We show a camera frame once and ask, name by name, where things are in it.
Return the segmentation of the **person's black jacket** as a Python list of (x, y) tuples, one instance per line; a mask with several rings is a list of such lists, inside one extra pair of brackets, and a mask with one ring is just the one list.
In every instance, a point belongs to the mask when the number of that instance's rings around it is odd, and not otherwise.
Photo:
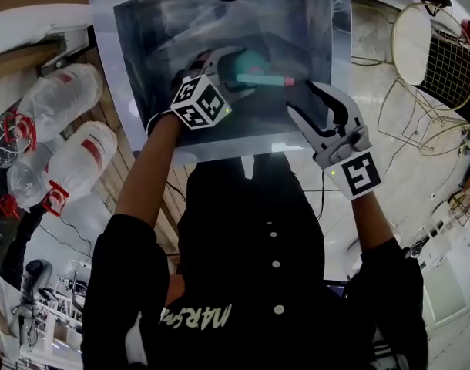
[(344, 294), (324, 282), (324, 237), (282, 154), (190, 174), (178, 225), (184, 291), (168, 302), (154, 229), (112, 216), (83, 314), (84, 370), (426, 370), (423, 277), (393, 234), (365, 250)]

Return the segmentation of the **small cardboard box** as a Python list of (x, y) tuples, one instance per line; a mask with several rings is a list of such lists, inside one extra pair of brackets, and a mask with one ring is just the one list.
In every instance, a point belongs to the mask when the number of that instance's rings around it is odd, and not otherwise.
[(66, 50), (64, 39), (48, 39), (0, 54), (0, 78), (41, 66)]

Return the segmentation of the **person's left forearm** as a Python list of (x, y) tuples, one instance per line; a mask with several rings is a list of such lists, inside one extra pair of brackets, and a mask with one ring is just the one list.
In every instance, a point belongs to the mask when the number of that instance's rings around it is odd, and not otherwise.
[(128, 173), (113, 219), (127, 216), (151, 227), (156, 224), (180, 130), (176, 115), (168, 113), (159, 118)]

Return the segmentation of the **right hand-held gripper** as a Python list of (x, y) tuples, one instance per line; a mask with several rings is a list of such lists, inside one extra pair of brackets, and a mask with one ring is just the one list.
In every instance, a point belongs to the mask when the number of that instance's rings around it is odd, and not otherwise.
[[(286, 101), (288, 114), (314, 149), (314, 161), (342, 194), (350, 200), (364, 196), (382, 184), (382, 173), (357, 103), (332, 85), (310, 80), (305, 84), (333, 113), (334, 126), (321, 129), (299, 106)], [(342, 127), (352, 130), (342, 136)]]

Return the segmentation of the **clear plastic water jug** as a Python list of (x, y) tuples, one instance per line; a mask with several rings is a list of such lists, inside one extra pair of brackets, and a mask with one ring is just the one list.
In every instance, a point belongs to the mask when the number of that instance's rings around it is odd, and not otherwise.
[(29, 209), (43, 200), (48, 192), (48, 164), (65, 143), (60, 134), (34, 150), (23, 153), (7, 171), (8, 193), (0, 198), (0, 208), (6, 217), (18, 217), (18, 209)]
[(31, 144), (45, 143), (94, 107), (102, 96), (101, 74), (91, 64), (74, 63), (37, 83), (20, 101), (15, 124)]
[(27, 141), (17, 127), (15, 114), (6, 112), (0, 115), (0, 168), (8, 169), (26, 146)]
[(59, 217), (67, 203), (88, 196), (116, 150), (116, 134), (107, 125), (83, 123), (48, 163), (43, 207)]

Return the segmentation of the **teal round plastic object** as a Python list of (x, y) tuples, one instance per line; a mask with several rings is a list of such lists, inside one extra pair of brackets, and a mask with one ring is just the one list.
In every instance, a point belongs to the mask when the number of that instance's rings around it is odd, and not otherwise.
[(233, 63), (233, 71), (236, 75), (263, 75), (268, 72), (269, 67), (269, 62), (261, 54), (251, 49), (237, 53)]

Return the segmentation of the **dark grey rounded device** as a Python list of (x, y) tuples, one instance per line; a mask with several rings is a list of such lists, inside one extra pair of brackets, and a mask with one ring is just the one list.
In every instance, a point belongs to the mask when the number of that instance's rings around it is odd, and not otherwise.
[(52, 264), (44, 259), (37, 259), (27, 263), (22, 275), (21, 298), (22, 303), (32, 304), (41, 297), (52, 275)]

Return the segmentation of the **wooden plank pallet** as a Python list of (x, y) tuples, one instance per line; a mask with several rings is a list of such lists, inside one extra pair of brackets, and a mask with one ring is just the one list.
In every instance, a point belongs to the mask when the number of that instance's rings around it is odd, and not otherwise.
[[(119, 120), (119, 115), (106, 80), (103, 81), (101, 99), (90, 111), (73, 121), (72, 127), (77, 129), (83, 123), (91, 120), (105, 123), (114, 131), (117, 137), (117, 151), (93, 187), (93, 190), (99, 195), (107, 209), (110, 212), (114, 212), (119, 192), (136, 158)], [(186, 184), (187, 178), (192, 171), (192, 166), (180, 166), (171, 167), (168, 173), (168, 184), (164, 190), (155, 232), (160, 246), (170, 256), (179, 252), (178, 222), (186, 207)]]

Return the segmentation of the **stainless steel sink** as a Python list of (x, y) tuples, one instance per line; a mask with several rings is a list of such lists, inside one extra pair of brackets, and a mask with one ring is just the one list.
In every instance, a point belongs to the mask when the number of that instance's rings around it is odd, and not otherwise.
[(266, 74), (293, 86), (256, 86), (229, 103), (232, 113), (212, 128), (184, 129), (175, 165), (302, 150), (307, 143), (286, 101), (321, 126), (330, 113), (306, 80), (345, 90), (351, 67), (351, 0), (90, 0), (102, 67), (134, 153), (148, 122), (170, 105), (170, 84), (203, 53), (239, 46), (261, 54)]

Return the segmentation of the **person's right forearm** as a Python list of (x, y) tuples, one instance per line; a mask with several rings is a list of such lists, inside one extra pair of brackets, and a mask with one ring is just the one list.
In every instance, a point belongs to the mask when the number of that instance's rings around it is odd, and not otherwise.
[(373, 191), (353, 199), (351, 206), (363, 252), (370, 251), (393, 238), (391, 227)]

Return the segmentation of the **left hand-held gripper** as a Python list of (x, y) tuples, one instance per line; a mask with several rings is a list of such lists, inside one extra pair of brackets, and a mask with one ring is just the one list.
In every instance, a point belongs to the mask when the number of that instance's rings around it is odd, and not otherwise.
[(200, 55), (172, 81), (170, 110), (191, 130), (214, 127), (232, 113), (235, 103), (255, 93), (257, 87), (243, 82), (224, 82), (222, 91), (215, 83), (223, 59), (234, 58), (247, 49), (227, 46)]

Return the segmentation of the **dark screen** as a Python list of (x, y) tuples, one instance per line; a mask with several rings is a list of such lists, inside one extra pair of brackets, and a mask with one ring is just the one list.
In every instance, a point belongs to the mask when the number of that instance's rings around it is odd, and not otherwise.
[(345, 288), (347, 285), (346, 281), (324, 280), (324, 284), (338, 296), (344, 296)]

